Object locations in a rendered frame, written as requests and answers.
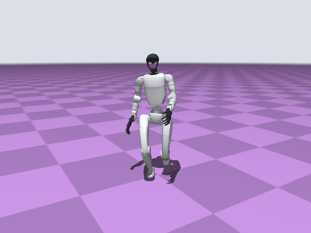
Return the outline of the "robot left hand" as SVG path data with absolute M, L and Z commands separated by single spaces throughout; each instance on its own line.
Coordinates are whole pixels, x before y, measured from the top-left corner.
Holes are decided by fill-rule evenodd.
M 166 125 L 168 125 L 168 124 L 170 123 L 172 111 L 170 110 L 170 108 L 167 108 L 166 111 L 163 112 L 163 114 L 165 114 L 165 113 L 166 113 L 166 116 L 163 117 L 162 119 L 165 119 L 165 118 L 166 118 L 166 119 L 165 119 L 164 121 L 162 121 L 162 122 L 164 122 L 164 124 L 165 124 L 165 126 L 166 126 Z M 166 122 L 165 122 L 165 121 L 166 121 Z

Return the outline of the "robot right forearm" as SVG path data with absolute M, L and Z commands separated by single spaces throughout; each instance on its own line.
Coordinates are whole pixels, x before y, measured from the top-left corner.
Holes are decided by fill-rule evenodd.
M 134 96 L 135 98 L 135 96 Z M 132 111 L 131 111 L 131 115 L 134 115 L 135 118 L 134 120 L 137 118 L 137 113 L 138 113 L 138 107 L 139 107 L 139 104 L 134 102 L 134 98 L 133 98 L 133 104 L 132 104 Z M 130 116 L 131 117 L 131 116 Z

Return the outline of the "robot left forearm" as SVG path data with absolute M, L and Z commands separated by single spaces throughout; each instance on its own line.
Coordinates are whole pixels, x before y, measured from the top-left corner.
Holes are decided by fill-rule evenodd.
M 173 112 L 174 106 L 176 105 L 176 102 L 177 102 L 177 96 L 176 96 L 176 94 L 173 94 L 173 99 L 169 100 L 169 104 L 168 104 L 167 108 L 170 108 L 170 110 Z

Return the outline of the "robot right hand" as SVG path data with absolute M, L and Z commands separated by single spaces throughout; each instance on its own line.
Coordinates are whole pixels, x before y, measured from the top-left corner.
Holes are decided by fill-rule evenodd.
M 134 116 L 134 115 L 131 115 L 131 117 L 130 117 L 130 119 L 129 119 L 129 122 L 127 123 L 127 127 L 126 127 L 126 132 L 127 132 L 127 134 L 130 134 L 129 128 L 130 128 L 132 122 L 134 122 L 134 118 L 135 118 L 135 116 Z

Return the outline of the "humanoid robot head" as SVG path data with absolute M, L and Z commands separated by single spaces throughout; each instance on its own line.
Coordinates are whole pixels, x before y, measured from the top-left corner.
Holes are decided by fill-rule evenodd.
M 147 62 L 148 68 L 151 70 L 151 74 L 150 75 L 158 74 L 158 73 L 156 73 L 157 72 L 158 61 L 159 61 L 159 57 L 156 54 L 149 54 L 147 56 L 146 62 Z M 154 64 L 156 62 L 156 67 L 155 68 L 150 68 L 149 64 L 148 64 L 149 62 L 151 62 L 152 64 Z

